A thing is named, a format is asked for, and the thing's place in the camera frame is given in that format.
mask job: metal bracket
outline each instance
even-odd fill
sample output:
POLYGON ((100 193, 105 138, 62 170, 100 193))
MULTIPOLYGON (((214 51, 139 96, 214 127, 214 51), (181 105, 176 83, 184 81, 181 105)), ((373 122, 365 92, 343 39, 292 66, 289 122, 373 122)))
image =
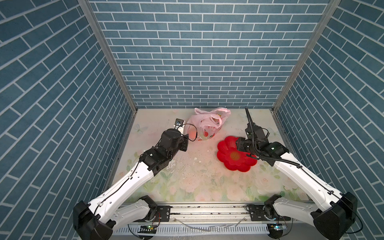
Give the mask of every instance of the metal bracket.
MULTIPOLYGON (((161 222, 169 222, 170 206, 157 206, 158 213, 160 213, 161 222)), ((155 222, 159 221, 159 215, 155 215, 155 222)))
MULTIPOLYGON (((264 210, 263 210, 264 205, 255 205, 255 204, 248 204, 247 205, 247 210, 250 213, 251 216, 251 221, 253 222, 258 222, 258 221, 265 221, 268 220, 265 216, 264 210)), ((279 221, 284 222, 284 221, 290 221, 290 217, 279 217, 279 221)))
POLYGON ((275 112, 273 110, 271 110, 270 112, 271 112, 272 118, 275 121, 275 124, 277 126, 277 130, 279 130, 281 139, 283 140, 283 142, 285 144, 285 147, 288 148, 288 150, 290 152, 292 152, 292 154, 297 158, 297 154, 296 154, 295 150, 292 147, 292 144, 291 144, 291 142, 289 140, 289 137, 288 137, 286 131, 283 128, 283 125, 281 124, 281 120, 280 120, 279 116, 277 115, 277 112, 275 112))
POLYGON ((113 179, 114 179, 114 177, 116 175, 116 171, 117 171, 117 168, 119 166, 122 153, 124 152, 125 146, 127 144, 129 134, 131 133, 131 130, 132 130, 132 127, 133 127, 133 123, 135 122, 136 115, 137 115, 137 113, 132 113, 131 118, 128 120, 129 124, 128 124, 128 127, 127 127, 126 131, 125 131, 124 139, 123 139, 123 141, 120 144, 118 153, 117 153, 117 155, 115 157, 115 160, 114 160, 113 165, 111 167, 111 171, 110 171, 110 173, 108 175, 107 181, 106 181, 105 186, 103 188, 103 192, 105 192, 107 189, 109 189, 113 185, 113 179))

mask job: white arm segment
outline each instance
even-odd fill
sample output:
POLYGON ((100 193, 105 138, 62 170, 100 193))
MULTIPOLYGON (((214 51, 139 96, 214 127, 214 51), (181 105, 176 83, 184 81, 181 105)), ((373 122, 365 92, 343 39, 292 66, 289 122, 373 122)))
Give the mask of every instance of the white arm segment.
POLYGON ((147 216, 149 212, 149 206, 144 201, 139 199, 134 204, 128 205, 126 207, 121 207, 116 212, 114 212, 111 217, 112 221, 116 221, 116 225, 113 226, 113 230, 117 230, 131 222, 134 222, 139 219, 143 219, 147 216))
MULTIPOLYGON (((300 163, 292 153, 286 152, 283 155, 281 155, 281 158, 300 163)), ((327 191, 322 186, 320 186, 317 182, 315 182, 312 178, 310 178, 307 174, 305 174, 301 169, 291 164, 278 162, 278 161, 276 161, 273 166, 278 170, 282 171, 292 181, 294 181, 304 192, 306 192, 321 211, 325 211, 331 208, 330 202, 336 203, 339 200, 337 197, 328 194, 327 191)), ((329 184, 321 180, 316 174, 312 173, 305 166, 303 166, 303 169, 309 175, 311 175, 314 179, 316 179, 316 181, 318 181, 321 185, 326 187, 328 190, 334 191, 334 194, 336 196, 341 196, 340 195, 341 192, 339 190, 337 190, 336 188, 330 186, 329 184)))
POLYGON ((123 202, 134 191, 136 191, 141 185, 146 183, 151 178, 153 178, 153 172, 148 171, 148 166, 144 162, 136 163, 133 166, 133 168, 124 177, 122 177, 117 183, 115 183, 107 191, 103 192, 100 196, 92 199, 89 202, 91 204, 89 206, 89 209, 95 215, 100 214, 101 217, 99 220, 102 223, 106 223, 109 219, 111 219, 112 215, 114 214, 114 212, 116 212, 116 210, 120 207, 120 205, 123 204, 123 202), (137 164, 138 164, 137 169, 133 173, 132 177, 130 177, 137 164), (110 197, 106 201, 101 203, 108 196, 110 197))
POLYGON ((284 197, 280 197, 274 202, 273 208, 280 216, 289 216, 290 218, 294 218, 314 226, 311 212, 316 211, 316 208, 312 204, 290 201, 284 197))

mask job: blue brick wall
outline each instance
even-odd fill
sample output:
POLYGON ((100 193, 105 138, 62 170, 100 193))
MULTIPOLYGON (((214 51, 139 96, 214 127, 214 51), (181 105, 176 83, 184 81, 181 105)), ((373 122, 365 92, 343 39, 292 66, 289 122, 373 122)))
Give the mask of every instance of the blue brick wall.
POLYGON ((365 226, 352 240, 384 237, 383 12, 381 0, 342 0, 278 109, 301 161, 358 197, 365 226))
POLYGON ((271 108, 327 3, 91 0, 139 108, 271 108))
POLYGON ((76 0, 0 1, 0 239, 72 239, 131 114, 76 0))

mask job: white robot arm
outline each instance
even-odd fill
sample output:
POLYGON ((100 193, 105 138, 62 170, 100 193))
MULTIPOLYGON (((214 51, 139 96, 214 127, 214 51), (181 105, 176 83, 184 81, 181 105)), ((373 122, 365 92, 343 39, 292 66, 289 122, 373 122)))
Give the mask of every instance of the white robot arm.
POLYGON ((248 152, 250 154, 247 156, 264 160, 283 172, 316 204, 313 206, 291 201, 275 194, 264 202, 265 216, 268 219, 277 219, 279 216, 295 218, 316 227, 327 239, 339 240, 356 217, 360 220, 356 214, 357 198, 350 192, 343 194, 324 182, 303 166, 281 143, 269 143, 268 134, 265 135, 263 128, 252 122, 248 109, 245 110, 248 118, 245 132, 248 139, 239 137, 237 150, 248 152))
POLYGON ((145 151, 139 162, 107 191, 88 204, 80 201, 75 205, 73 226, 82 240, 107 240, 122 226, 155 217, 157 204, 149 196, 119 207, 141 185, 167 167, 179 150, 187 150, 189 136, 182 134, 184 121, 176 119, 174 127, 164 131, 156 146, 145 151))

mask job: table surface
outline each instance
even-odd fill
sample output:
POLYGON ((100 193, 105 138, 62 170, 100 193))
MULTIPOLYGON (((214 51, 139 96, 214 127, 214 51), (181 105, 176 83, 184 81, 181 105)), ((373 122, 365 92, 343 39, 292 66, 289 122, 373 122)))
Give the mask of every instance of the table surface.
MULTIPOLYGON (((269 130, 270 142, 283 143, 268 109, 249 112, 257 125, 269 130)), ((139 109, 113 183, 131 169, 140 154, 159 141, 164 130, 173 128, 176 118, 187 121, 193 114, 194 109, 139 109)), ((128 202, 144 195, 156 202, 265 201, 273 194, 308 200, 291 179, 266 162, 259 160, 244 173, 228 170, 217 159, 217 144, 227 136, 243 137, 247 122, 244 109, 231 109, 231 115, 213 138, 190 141, 187 152, 179 151, 168 167, 135 191, 128 202)))

